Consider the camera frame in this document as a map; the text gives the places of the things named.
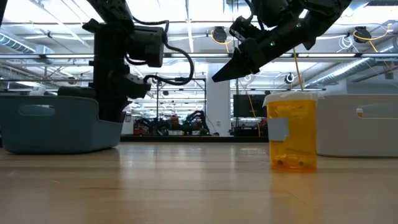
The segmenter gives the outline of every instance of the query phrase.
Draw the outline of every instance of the gray plastic bin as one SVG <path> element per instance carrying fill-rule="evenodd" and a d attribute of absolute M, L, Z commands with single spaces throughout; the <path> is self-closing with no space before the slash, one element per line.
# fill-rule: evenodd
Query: gray plastic bin
<path fill-rule="evenodd" d="M 123 123 L 99 120 L 89 98 L 0 96 L 0 126 L 8 152 L 79 154 L 117 146 Z"/>

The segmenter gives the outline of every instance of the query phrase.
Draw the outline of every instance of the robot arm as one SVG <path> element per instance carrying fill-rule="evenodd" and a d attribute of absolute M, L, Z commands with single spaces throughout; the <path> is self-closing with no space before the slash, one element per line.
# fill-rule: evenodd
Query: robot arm
<path fill-rule="evenodd" d="M 101 16 L 105 23 L 118 22 L 122 27 L 130 32 L 134 30 L 132 14 L 125 0 L 87 0 L 94 10 Z"/>
<path fill-rule="evenodd" d="M 205 113 L 203 111 L 195 111 L 192 114 L 188 115 L 184 121 L 184 124 L 190 124 L 195 118 L 200 118 L 203 128 L 209 130 L 209 127 L 206 123 Z"/>
<path fill-rule="evenodd" d="M 232 59 L 213 76 L 214 82 L 241 78 L 259 72 L 260 68 L 292 48 L 303 44 L 310 50 L 316 38 L 324 34 L 351 0 L 252 0 L 252 13 L 272 30 L 259 30 L 250 19 L 239 17 L 229 33 L 242 43 Z M 299 18 L 303 10 L 304 18 Z"/>

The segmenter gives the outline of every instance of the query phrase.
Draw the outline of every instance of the overhead metal frame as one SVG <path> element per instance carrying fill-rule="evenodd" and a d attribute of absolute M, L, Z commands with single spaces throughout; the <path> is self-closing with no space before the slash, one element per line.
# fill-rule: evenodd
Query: overhead metal frame
<path fill-rule="evenodd" d="M 189 53 L 191 58 L 232 58 L 232 53 Z M 178 53 L 164 53 L 164 58 L 185 58 L 183 54 Z M 293 54 L 283 54 L 278 59 L 294 59 Z M 356 60 L 358 58 L 389 58 L 398 60 L 398 53 L 298 53 L 300 61 L 304 60 Z M 94 54 L 0 54 L 1 60 L 22 60 L 22 59 L 94 59 Z"/>

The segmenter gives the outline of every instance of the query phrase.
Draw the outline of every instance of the fluorescent light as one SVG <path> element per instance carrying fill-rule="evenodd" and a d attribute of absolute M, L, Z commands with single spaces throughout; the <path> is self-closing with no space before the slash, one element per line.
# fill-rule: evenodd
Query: fluorescent light
<path fill-rule="evenodd" d="M 38 55 L 29 54 L 16 54 L 16 55 L 0 55 L 0 59 L 37 59 L 40 58 Z"/>
<path fill-rule="evenodd" d="M 293 91 L 301 91 L 301 89 L 292 89 Z M 325 91 L 326 89 L 304 89 L 304 91 Z"/>
<path fill-rule="evenodd" d="M 35 35 L 35 36 L 30 36 L 30 37 L 25 37 L 25 39 L 41 39 L 41 38 L 47 38 L 47 35 Z"/>
<path fill-rule="evenodd" d="M 303 19 L 307 15 L 307 13 L 308 13 L 308 10 L 304 9 L 298 18 Z"/>
<path fill-rule="evenodd" d="M 362 54 L 362 57 L 398 57 L 398 54 L 374 53 L 374 54 Z"/>
<path fill-rule="evenodd" d="M 7 91 L 32 91 L 33 89 L 7 89 Z"/>
<path fill-rule="evenodd" d="M 298 57 L 354 57 L 355 54 L 299 54 Z"/>
<path fill-rule="evenodd" d="M 35 82 L 16 82 L 16 83 L 25 85 L 25 86 L 32 86 L 32 87 L 39 85 L 38 83 L 35 83 Z"/>
<path fill-rule="evenodd" d="M 239 120 L 241 120 L 241 121 L 257 121 L 258 119 L 260 119 L 260 118 L 239 118 Z"/>
<path fill-rule="evenodd" d="M 196 110 L 196 106 L 192 107 L 175 107 L 175 108 L 159 108 L 159 111 L 170 111 L 170 110 Z M 146 110 L 156 110 L 155 106 L 149 106 L 145 108 L 138 108 L 138 109 L 132 109 L 134 111 L 146 111 Z"/>
<path fill-rule="evenodd" d="M 391 49 L 393 49 L 393 48 L 394 48 L 394 46 L 391 46 L 391 47 L 389 47 L 389 48 L 379 50 L 379 53 L 387 52 L 387 51 L 389 51 L 389 50 L 391 50 Z"/>
<path fill-rule="evenodd" d="M 75 54 L 75 55 L 52 55 L 52 54 L 48 54 L 45 55 L 47 58 L 93 58 L 94 55 L 93 54 Z"/>
<path fill-rule="evenodd" d="M 191 57 L 229 57 L 229 54 L 189 54 Z M 185 57 L 183 54 L 172 54 L 172 57 Z"/>

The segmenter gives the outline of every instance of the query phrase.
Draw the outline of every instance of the black cable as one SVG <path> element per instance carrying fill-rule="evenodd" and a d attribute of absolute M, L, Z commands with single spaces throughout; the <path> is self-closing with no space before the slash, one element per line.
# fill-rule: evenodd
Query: black cable
<path fill-rule="evenodd" d="M 159 22 L 144 22 L 144 21 L 141 21 L 141 20 L 135 18 L 134 16 L 132 17 L 132 19 L 133 19 L 134 21 L 138 22 L 139 24 L 146 25 L 146 26 L 157 26 L 157 25 L 166 24 L 165 29 L 164 29 L 164 32 L 167 33 L 167 32 L 169 31 L 170 21 L 168 21 L 168 20 L 159 21 Z"/>
<path fill-rule="evenodd" d="M 162 81 L 162 82 L 167 83 L 167 84 L 170 84 L 170 85 L 177 85 L 177 86 L 179 86 L 179 85 L 186 85 L 187 83 L 189 83 L 189 82 L 192 80 L 193 74 L 194 74 L 194 72 L 195 72 L 195 66 L 194 66 L 194 64 L 193 64 L 192 58 L 189 56 L 188 53 L 186 53 L 184 50 L 182 50 L 182 49 L 180 49 L 180 48 L 176 48 L 176 47 L 170 46 L 167 42 L 164 43 L 164 45 L 165 45 L 168 49 L 174 50 L 174 51 L 176 51 L 176 52 L 178 52 L 178 53 L 181 53 L 181 54 L 183 54 L 184 56 L 186 56 L 186 58 L 188 59 L 188 62 L 189 62 L 189 66 L 190 66 L 190 73 L 189 73 L 188 78 L 177 78 L 177 79 L 180 79 L 181 82 L 174 82 L 174 81 L 171 81 L 171 80 L 164 79 L 164 78 L 162 78 L 162 77 L 158 77 L 158 76 L 156 76 L 156 75 L 146 75 L 145 78 L 144 78 L 144 82 L 147 82 L 148 79 L 153 78 L 154 80 Z"/>
<path fill-rule="evenodd" d="M 135 62 L 135 61 L 129 59 L 127 54 L 124 56 L 124 58 L 132 65 L 146 65 L 147 64 L 147 62 Z"/>
<path fill-rule="evenodd" d="M 260 25 L 261 30 L 264 30 L 264 24 L 262 23 L 261 19 L 260 19 L 260 18 L 257 18 L 257 20 L 258 20 L 258 22 L 259 22 L 259 25 Z"/>
<path fill-rule="evenodd" d="M 249 6 L 250 11 L 251 11 L 251 15 L 248 18 L 248 21 L 251 22 L 253 20 L 253 16 L 254 16 L 254 9 L 253 9 L 253 5 L 251 4 L 251 2 L 249 0 L 244 0 L 246 2 L 246 4 Z"/>
<path fill-rule="evenodd" d="M 186 53 L 184 50 L 182 50 L 182 49 L 180 49 L 180 48 L 173 47 L 173 46 L 170 46 L 170 45 L 168 44 L 167 32 L 169 31 L 170 21 L 165 20 L 165 21 L 159 21 L 159 22 L 143 22 L 143 21 L 140 21 L 139 19 L 135 18 L 134 16 L 132 17 L 132 19 L 133 19 L 134 21 L 136 21 L 136 22 L 142 24 L 142 25 L 147 25 L 147 26 L 157 26 L 157 25 L 165 24 L 166 26 L 165 26 L 164 36 L 163 36 L 163 44 L 164 44 L 168 49 L 173 50 L 173 51 L 176 51 L 176 52 L 181 53 L 182 55 L 184 55 L 184 56 L 188 59 L 188 62 L 189 62 L 189 65 L 190 65 L 190 74 L 189 74 L 188 78 L 183 78 L 183 77 L 181 77 L 181 78 L 176 78 L 176 79 L 175 79 L 176 82 L 175 82 L 175 81 L 167 80 L 167 79 L 162 78 L 162 77 L 158 77 L 157 75 L 146 75 L 146 76 L 144 77 L 144 82 L 147 83 L 148 79 L 153 78 L 154 80 L 158 80 L 158 81 L 161 81 L 161 82 L 170 84 L 170 85 L 177 85 L 177 86 L 186 85 L 187 83 L 189 83 L 189 82 L 192 80 L 192 78 L 193 78 L 193 74 L 195 73 L 195 65 L 193 64 L 193 60 L 192 60 L 192 58 L 189 56 L 188 53 Z M 133 62 L 133 61 L 131 61 L 131 60 L 127 57 L 127 55 L 126 55 L 126 60 L 127 60 L 129 63 Z"/>

